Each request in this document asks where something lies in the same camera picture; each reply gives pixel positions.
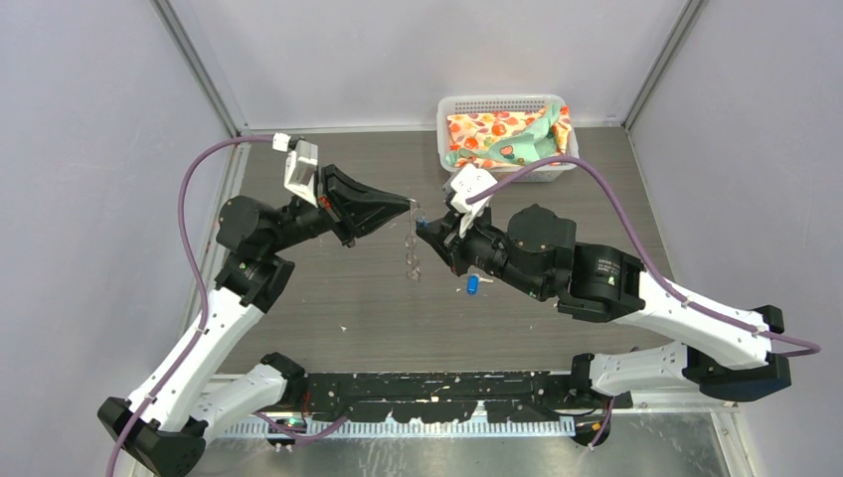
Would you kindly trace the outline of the large metal keyring disc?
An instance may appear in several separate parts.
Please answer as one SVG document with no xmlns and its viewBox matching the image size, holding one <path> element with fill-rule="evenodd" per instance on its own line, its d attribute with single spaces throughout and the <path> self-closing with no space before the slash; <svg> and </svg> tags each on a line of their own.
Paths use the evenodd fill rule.
<svg viewBox="0 0 843 477">
<path fill-rule="evenodd" d="M 420 267 L 420 260 L 417 255 L 418 236 L 417 236 L 417 221 L 424 220 L 424 211 L 420 203 L 416 199 L 409 199 L 409 226 L 408 233 L 405 237 L 405 247 L 407 249 L 406 264 L 408 266 L 407 279 L 420 282 L 422 272 Z"/>
</svg>

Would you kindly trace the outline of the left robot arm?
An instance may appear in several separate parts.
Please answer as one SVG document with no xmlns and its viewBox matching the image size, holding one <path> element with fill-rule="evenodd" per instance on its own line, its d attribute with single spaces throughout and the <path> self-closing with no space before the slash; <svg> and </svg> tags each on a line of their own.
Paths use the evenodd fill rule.
<svg viewBox="0 0 843 477">
<path fill-rule="evenodd" d="M 209 443 L 248 415 L 271 405 L 297 409 L 306 393 L 304 369 L 278 353 L 212 393 L 205 387 L 286 287 L 294 265 L 281 257 L 284 249 L 326 233 L 352 246 L 410 206 L 408 198 L 363 185 L 333 165 L 318 169 L 305 193 L 280 208 L 247 196 L 229 199 L 217 234 L 228 255 L 198 317 L 139 388 L 98 410 L 119 449 L 157 476 L 184 476 Z"/>
</svg>

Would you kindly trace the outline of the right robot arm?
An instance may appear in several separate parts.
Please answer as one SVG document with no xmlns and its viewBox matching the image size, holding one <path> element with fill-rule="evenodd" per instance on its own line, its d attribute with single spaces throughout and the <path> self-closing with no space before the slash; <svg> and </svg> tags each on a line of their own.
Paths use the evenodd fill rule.
<svg viewBox="0 0 843 477">
<path fill-rule="evenodd" d="M 676 298 L 642 261 L 618 248 L 579 242 L 575 222 L 537 205 L 515 214 L 505 229 L 489 212 L 469 228 L 449 212 L 417 221 L 418 237 L 456 275 L 470 268 L 589 323 L 635 326 L 667 343 L 625 354 L 583 353 L 572 360 L 568 395 L 580 407 L 631 391 L 692 388 L 720 400 L 751 402 L 788 388 L 787 357 L 771 348 L 781 311 L 771 305 L 735 309 L 707 298 Z"/>
</svg>

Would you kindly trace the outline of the floral patterned cloth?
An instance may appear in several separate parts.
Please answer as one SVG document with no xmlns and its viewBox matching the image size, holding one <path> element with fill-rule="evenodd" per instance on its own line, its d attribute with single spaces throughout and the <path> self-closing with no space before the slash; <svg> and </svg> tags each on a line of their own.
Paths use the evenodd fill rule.
<svg viewBox="0 0 843 477">
<path fill-rule="evenodd" d="M 445 118 L 444 164 L 481 169 L 522 167 L 570 152 L 569 107 L 555 101 L 536 111 L 457 112 Z"/>
</svg>

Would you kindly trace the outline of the white plastic basket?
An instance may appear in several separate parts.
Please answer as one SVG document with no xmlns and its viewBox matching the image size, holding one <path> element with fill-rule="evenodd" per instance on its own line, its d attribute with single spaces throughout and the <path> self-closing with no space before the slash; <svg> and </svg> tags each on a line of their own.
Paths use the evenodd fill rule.
<svg viewBox="0 0 843 477">
<path fill-rule="evenodd" d="M 503 178 L 546 157 L 580 155 L 571 112 L 553 94 L 448 96 L 437 107 L 439 163 L 473 164 Z"/>
</svg>

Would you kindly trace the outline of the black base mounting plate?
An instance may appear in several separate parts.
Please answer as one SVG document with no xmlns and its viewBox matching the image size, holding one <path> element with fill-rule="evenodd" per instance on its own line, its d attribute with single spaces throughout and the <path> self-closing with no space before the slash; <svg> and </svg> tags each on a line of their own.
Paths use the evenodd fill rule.
<svg viewBox="0 0 843 477">
<path fill-rule="evenodd" d="M 466 422 L 477 412 L 493 423 L 546 422 L 607 409 L 610 398 L 548 371 L 450 373 L 311 373 L 292 380 L 276 407 L 320 421 Z"/>
</svg>

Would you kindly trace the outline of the aluminium frame rail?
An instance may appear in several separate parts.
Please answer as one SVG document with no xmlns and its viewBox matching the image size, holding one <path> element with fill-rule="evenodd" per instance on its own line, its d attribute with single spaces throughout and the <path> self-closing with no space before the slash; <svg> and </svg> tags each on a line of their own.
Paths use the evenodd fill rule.
<svg viewBox="0 0 843 477">
<path fill-rule="evenodd" d="M 238 429 L 241 422 L 254 418 L 258 411 L 286 412 L 295 430 L 307 430 L 315 436 L 333 429 L 335 436 L 481 436 L 494 434 L 550 434 L 552 432 L 577 438 L 596 434 L 605 410 L 588 416 L 562 416 L 546 422 L 493 423 L 486 413 L 477 412 L 466 422 L 423 423 L 413 419 L 399 423 L 392 418 L 384 422 L 353 422 L 343 416 L 334 421 L 320 421 L 301 411 L 280 410 L 276 407 L 287 385 L 294 379 L 308 375 L 294 364 L 266 361 L 249 372 L 212 387 L 206 378 L 180 379 L 172 377 L 160 391 L 154 389 L 158 378 L 150 377 L 130 394 L 129 402 L 138 409 L 145 402 L 147 407 L 141 417 L 146 422 L 157 422 L 165 432 L 196 434 L 206 442 L 228 436 Z M 610 398 L 607 407 L 624 410 L 714 407 L 719 400 L 707 397 L 695 387 L 669 386 L 667 388 L 640 389 Z"/>
</svg>

